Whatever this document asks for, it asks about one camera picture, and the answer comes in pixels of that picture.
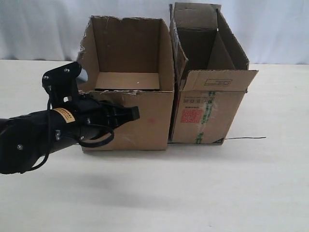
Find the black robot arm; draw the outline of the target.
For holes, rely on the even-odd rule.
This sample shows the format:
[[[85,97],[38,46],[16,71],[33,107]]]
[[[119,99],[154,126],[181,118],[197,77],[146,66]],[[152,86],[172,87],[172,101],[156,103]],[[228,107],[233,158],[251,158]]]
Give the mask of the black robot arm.
[[[79,144],[109,144],[114,130],[140,118],[136,106],[124,107],[81,95],[53,109],[0,121],[0,172],[23,174],[42,167],[50,154]]]

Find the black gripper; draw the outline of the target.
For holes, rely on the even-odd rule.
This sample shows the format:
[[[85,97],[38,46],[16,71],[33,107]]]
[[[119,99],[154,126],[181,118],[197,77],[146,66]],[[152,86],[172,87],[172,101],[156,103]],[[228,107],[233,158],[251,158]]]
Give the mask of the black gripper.
[[[99,101],[90,94],[79,94],[78,100],[73,102],[73,109],[80,126],[78,136],[81,141],[94,141],[105,135],[105,141],[111,141],[112,127],[140,119],[137,106],[115,106],[109,101]]]

